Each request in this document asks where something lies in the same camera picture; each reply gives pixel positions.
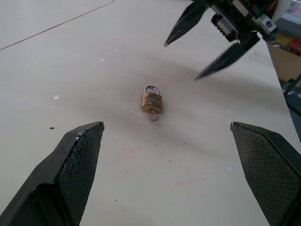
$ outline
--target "brass padlock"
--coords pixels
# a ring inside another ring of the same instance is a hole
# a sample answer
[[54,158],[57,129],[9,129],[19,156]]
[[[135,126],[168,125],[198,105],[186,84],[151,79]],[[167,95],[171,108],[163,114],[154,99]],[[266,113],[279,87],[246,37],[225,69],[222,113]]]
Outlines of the brass padlock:
[[[153,89],[155,93],[147,92],[148,89]],[[142,94],[142,106],[141,110],[148,113],[160,114],[162,112],[162,97],[159,90],[154,86],[147,86]]]

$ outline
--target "padlock shackle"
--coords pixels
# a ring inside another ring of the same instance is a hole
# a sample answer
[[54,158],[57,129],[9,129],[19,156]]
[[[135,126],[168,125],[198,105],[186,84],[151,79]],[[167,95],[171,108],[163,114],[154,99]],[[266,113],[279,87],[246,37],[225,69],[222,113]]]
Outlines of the padlock shackle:
[[146,91],[148,89],[153,89],[154,91],[157,92],[157,95],[160,95],[160,92],[159,92],[159,90],[156,87],[154,87],[154,86],[147,86],[147,87],[144,88],[144,92],[146,93]]

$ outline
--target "table surface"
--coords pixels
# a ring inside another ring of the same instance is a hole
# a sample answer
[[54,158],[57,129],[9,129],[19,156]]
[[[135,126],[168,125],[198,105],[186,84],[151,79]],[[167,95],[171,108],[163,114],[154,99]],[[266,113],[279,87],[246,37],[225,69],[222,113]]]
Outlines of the table surface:
[[[68,10],[80,12],[84,1],[77,2]],[[232,67],[195,82],[229,44],[209,10],[163,46],[189,3],[116,0],[0,51],[0,212],[67,131],[104,121],[82,226],[268,226],[230,131],[232,121],[261,126],[301,150],[268,49],[261,41]],[[57,25],[51,12],[31,10],[41,23],[25,27]],[[19,40],[35,34],[7,32]],[[163,97],[157,122],[140,110],[147,85]]]

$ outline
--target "white table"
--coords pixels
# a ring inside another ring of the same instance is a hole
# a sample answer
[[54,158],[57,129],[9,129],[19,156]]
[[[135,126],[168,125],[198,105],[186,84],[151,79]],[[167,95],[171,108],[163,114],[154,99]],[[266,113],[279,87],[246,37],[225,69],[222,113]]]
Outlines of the white table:
[[[104,121],[82,226],[268,226],[230,132],[262,126],[301,150],[267,47],[195,82],[229,44],[208,11],[164,48],[188,4],[117,0],[0,51],[0,212],[64,133]],[[140,111],[147,85],[157,122]]]

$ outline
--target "padlock body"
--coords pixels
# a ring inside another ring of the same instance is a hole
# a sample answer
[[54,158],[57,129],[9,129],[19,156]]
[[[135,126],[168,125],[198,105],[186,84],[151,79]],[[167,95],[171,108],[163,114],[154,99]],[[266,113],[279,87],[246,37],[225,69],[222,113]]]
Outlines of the padlock body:
[[141,110],[143,112],[155,112],[160,114],[162,112],[162,96],[155,93],[144,92],[142,94]]

